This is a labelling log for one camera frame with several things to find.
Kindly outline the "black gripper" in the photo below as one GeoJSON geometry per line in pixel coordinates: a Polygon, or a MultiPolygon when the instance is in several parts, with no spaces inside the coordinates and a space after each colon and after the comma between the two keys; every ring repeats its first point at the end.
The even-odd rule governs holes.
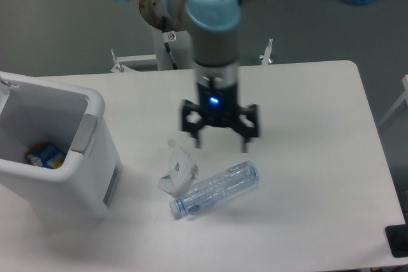
{"type": "Polygon", "coordinates": [[[223,88],[209,87],[197,83],[199,104],[183,100],[181,107],[181,131],[188,132],[195,141],[195,147],[201,148],[200,130],[206,125],[212,127],[231,127],[242,137],[242,152],[247,153],[247,144],[260,136],[259,106],[250,104],[239,107],[238,83],[223,88]],[[196,113],[198,119],[190,121],[188,117],[196,113]]]}

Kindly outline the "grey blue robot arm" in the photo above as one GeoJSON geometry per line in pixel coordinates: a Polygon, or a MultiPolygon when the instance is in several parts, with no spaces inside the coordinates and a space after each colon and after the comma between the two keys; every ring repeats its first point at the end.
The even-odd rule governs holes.
{"type": "Polygon", "coordinates": [[[243,143],[260,134],[258,106],[238,103],[238,25],[241,7],[252,1],[162,0],[192,39],[198,102],[182,103],[180,128],[194,139],[206,126],[230,128],[243,143]]]}

